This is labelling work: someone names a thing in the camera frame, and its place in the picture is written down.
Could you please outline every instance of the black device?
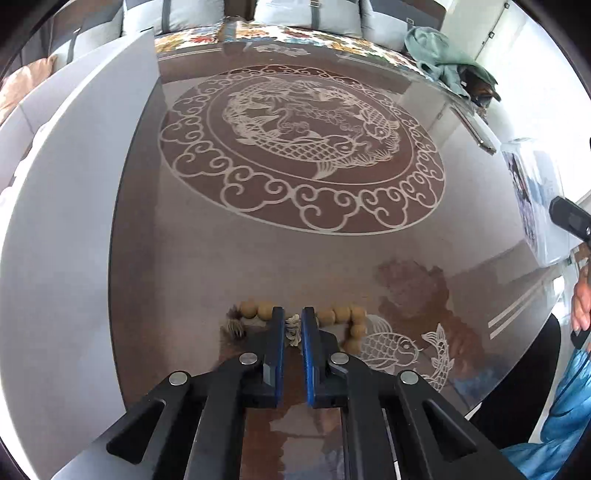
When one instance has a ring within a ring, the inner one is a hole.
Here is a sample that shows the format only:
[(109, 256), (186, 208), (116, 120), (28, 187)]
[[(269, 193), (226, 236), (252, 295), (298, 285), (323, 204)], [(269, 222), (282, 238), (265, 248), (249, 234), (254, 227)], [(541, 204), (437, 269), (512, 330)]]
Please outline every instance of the black device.
[[(405, 480), (525, 479), (416, 372), (394, 377), (340, 352), (311, 307), (301, 325), (308, 403), (341, 410), (346, 480), (395, 480), (395, 458)], [(284, 338), (275, 307), (248, 353), (169, 375), (53, 479), (238, 480), (246, 408), (281, 396)]]
[[(591, 215), (579, 205), (563, 197), (556, 197), (550, 202), (550, 219), (555, 225), (580, 238), (591, 247)], [(587, 283), (591, 284), (591, 275), (587, 276)], [(581, 350), (589, 333), (591, 333), (591, 327), (571, 333), (570, 340), (577, 350)]]

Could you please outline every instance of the hand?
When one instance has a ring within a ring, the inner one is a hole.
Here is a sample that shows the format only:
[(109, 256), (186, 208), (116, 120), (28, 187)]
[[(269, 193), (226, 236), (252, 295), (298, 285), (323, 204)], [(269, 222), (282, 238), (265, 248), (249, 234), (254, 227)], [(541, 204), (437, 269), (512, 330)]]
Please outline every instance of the hand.
[(579, 275), (579, 281), (574, 286), (573, 304), (570, 313), (570, 323), (575, 332), (588, 330), (591, 325), (591, 287), (587, 284), (588, 267), (585, 266)]

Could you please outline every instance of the white wall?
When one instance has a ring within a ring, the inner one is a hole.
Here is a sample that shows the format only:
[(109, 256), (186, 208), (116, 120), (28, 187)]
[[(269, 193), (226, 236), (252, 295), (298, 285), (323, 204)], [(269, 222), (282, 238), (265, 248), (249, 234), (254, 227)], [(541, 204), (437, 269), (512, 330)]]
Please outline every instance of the white wall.
[(441, 32), (455, 46), (476, 58), (504, 3), (505, 0), (456, 0), (450, 5)]
[(0, 436), (31, 480), (51, 478), (124, 413), (109, 327), (111, 226), (158, 76), (151, 32), (118, 41), (58, 108), (0, 212)]
[(558, 46), (518, 6), (511, 4), (495, 31), (478, 58), (499, 82), (491, 126), (508, 118), (505, 136), (543, 140), (564, 194), (576, 202), (591, 190), (591, 99)]

